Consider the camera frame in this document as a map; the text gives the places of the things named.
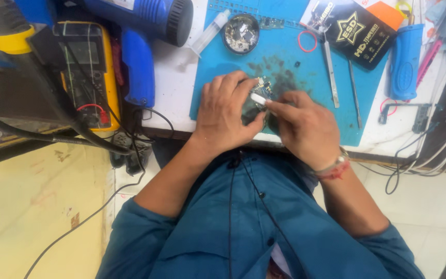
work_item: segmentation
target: blue shirt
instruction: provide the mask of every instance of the blue shirt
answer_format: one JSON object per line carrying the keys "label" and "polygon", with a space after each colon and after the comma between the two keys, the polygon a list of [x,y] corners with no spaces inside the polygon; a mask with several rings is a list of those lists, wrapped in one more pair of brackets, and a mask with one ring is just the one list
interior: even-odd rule
{"label": "blue shirt", "polygon": [[[295,279],[304,278],[298,258],[269,218],[245,164],[308,278],[424,278],[393,225],[379,235],[352,238],[314,200],[290,161],[246,153],[235,169],[232,193],[232,278],[266,278],[271,251],[279,245]],[[227,162],[205,177],[179,219],[127,201],[118,213],[96,276],[102,278],[229,278]]]}

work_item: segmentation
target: yellow floor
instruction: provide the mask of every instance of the yellow floor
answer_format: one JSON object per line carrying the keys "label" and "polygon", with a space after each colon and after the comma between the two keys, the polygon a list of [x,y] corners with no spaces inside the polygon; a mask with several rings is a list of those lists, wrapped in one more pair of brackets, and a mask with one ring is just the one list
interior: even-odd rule
{"label": "yellow floor", "polygon": [[[102,206],[110,169],[106,151],[64,143],[1,162],[0,279],[22,279],[47,245]],[[103,214],[54,245],[29,278],[94,278]]]}

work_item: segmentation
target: star logo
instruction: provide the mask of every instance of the star logo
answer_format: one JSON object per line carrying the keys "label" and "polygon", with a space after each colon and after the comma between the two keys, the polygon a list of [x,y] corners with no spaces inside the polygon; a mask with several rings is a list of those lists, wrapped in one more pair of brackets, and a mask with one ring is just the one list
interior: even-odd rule
{"label": "star logo", "polygon": [[365,25],[357,22],[357,12],[354,12],[348,19],[338,20],[337,22],[338,28],[340,29],[338,32],[337,42],[347,40],[354,45],[357,34],[366,28]]}

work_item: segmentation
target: hand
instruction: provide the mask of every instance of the hand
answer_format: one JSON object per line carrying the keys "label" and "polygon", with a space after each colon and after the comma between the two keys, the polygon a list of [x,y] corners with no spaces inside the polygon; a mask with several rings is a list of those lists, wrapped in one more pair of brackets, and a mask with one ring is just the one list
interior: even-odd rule
{"label": "hand", "polygon": [[248,126],[242,124],[242,106],[256,79],[242,71],[220,75],[202,88],[197,125],[190,141],[211,157],[249,143],[262,129],[265,113]]}
{"label": "hand", "polygon": [[[295,107],[284,104],[292,102]],[[340,131],[333,113],[300,91],[285,92],[266,106],[278,117],[282,143],[313,170],[321,171],[341,155]]]}

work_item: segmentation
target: blue silicone mat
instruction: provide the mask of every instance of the blue silicone mat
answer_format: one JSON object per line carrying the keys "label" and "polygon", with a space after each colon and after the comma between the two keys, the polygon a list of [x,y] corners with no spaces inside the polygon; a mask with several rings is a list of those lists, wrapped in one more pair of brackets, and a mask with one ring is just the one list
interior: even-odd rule
{"label": "blue silicone mat", "polygon": [[[318,104],[335,114],[340,128],[341,144],[358,146],[363,130],[357,125],[352,85],[348,62],[344,55],[331,49],[331,60],[338,87],[340,107],[334,108],[331,86],[320,42],[311,53],[303,52],[298,45],[297,36],[303,30],[299,25],[308,1],[304,0],[209,0],[205,28],[214,20],[221,10],[232,9],[232,16],[250,13],[257,17],[269,16],[285,19],[284,29],[261,30],[256,48],[249,54],[239,56],[232,54],[223,44],[222,35],[217,35],[202,52],[190,108],[190,118],[197,119],[201,90],[205,83],[221,74],[241,69],[250,77],[267,76],[271,81],[273,92],[279,94],[287,88],[303,90]],[[301,43],[305,49],[314,46],[314,39],[304,34]],[[373,71],[368,71],[354,64],[354,78],[363,126],[368,119],[371,105],[378,89],[381,75],[387,62],[387,56]],[[265,129],[264,133],[272,134]]]}

